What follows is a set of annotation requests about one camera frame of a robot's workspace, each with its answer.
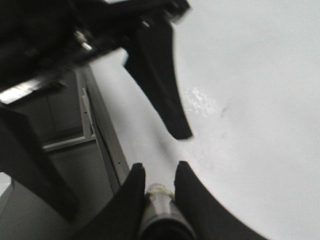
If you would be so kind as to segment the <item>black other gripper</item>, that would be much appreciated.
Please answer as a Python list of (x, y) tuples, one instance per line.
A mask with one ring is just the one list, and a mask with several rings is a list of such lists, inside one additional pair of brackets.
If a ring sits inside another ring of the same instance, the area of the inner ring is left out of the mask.
[(141, 18), (170, 20), (186, 0), (3, 0), (0, 3), (0, 84), (46, 80), (116, 46)]

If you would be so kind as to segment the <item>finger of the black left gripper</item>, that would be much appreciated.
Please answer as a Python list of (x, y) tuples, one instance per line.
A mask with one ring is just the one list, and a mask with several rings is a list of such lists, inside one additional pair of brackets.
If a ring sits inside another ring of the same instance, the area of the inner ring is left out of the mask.
[(166, 20), (142, 25), (129, 38), (125, 69), (144, 92), (167, 131), (177, 140), (192, 137), (176, 81), (173, 28)]
[(46, 202), (66, 221), (78, 213), (78, 199), (43, 149), (29, 119), (0, 108), (0, 169)]

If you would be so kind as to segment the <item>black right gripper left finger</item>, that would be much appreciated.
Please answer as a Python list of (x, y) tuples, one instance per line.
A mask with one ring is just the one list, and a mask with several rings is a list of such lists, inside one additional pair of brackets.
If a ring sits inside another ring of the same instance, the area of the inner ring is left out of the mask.
[(146, 172), (135, 163), (117, 193), (101, 212), (69, 240), (135, 240), (144, 207)]

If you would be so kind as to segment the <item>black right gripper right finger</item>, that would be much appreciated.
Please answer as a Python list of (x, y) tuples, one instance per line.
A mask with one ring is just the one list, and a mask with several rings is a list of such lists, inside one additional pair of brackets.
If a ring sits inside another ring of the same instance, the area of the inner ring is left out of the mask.
[(264, 240), (211, 195), (186, 161), (175, 172), (175, 202), (199, 240)]

